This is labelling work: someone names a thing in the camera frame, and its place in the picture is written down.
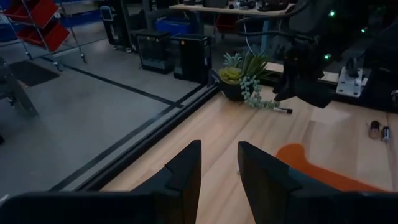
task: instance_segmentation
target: gray floor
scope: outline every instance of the gray floor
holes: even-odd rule
[[[78,52],[59,57],[67,66],[60,77],[26,89],[38,117],[27,118],[0,100],[0,133],[6,138],[0,146],[0,198],[54,186],[73,189],[179,110],[151,96],[176,102],[199,86],[176,80],[171,73],[140,70],[137,55],[108,44],[102,23],[75,31],[88,63]],[[61,50],[74,45],[70,39]],[[51,58],[47,52],[33,46],[29,51],[34,63],[57,72],[40,58]],[[0,47],[0,55],[7,63],[27,59],[20,43]]]

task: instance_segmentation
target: orange mat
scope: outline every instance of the orange mat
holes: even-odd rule
[[[305,149],[301,144],[288,144],[282,147],[276,154],[276,158],[294,169],[341,191],[386,192],[309,163],[305,158]]]

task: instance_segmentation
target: floor mat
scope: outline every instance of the floor mat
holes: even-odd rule
[[[28,61],[13,63],[9,66],[23,88],[36,86],[59,77],[59,74]]]

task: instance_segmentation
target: black pen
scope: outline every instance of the black pen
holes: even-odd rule
[[[273,108],[272,110],[276,111],[276,112],[287,113],[287,114],[293,113],[293,109],[288,109],[288,108]]]

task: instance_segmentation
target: desk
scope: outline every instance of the desk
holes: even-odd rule
[[[271,88],[263,87],[271,99]],[[236,173],[238,141],[275,155],[290,142],[306,149],[307,159],[318,166],[385,190],[397,190],[397,148],[368,137],[366,123],[378,120],[398,130],[398,115],[339,102],[325,109],[297,98],[282,102],[287,115],[256,110],[227,100],[218,93],[155,146],[138,158],[102,190],[125,191],[159,171],[191,141],[202,141],[202,180],[197,223],[254,224],[240,176]],[[392,134],[394,142],[398,135]]]
[[[200,34],[203,34],[203,24],[200,22],[200,12],[215,12],[215,13],[223,13],[223,14],[237,14],[237,15],[247,15],[247,16],[276,16],[279,14],[284,14],[285,11],[287,10],[281,10],[281,11],[271,11],[271,12],[260,12],[257,9],[250,9],[250,10],[240,10],[240,9],[229,9],[229,8],[211,8],[211,7],[203,7],[202,5],[194,5],[194,6],[188,6],[184,4],[178,4],[174,6],[170,6],[169,9],[178,9],[178,10],[186,10],[186,11],[192,11],[196,13],[196,19],[198,24],[200,25]],[[268,21],[264,21],[263,26],[262,26],[262,31],[266,32],[269,30],[269,23]],[[261,52],[265,51],[267,46],[267,36],[263,35],[261,37]]]

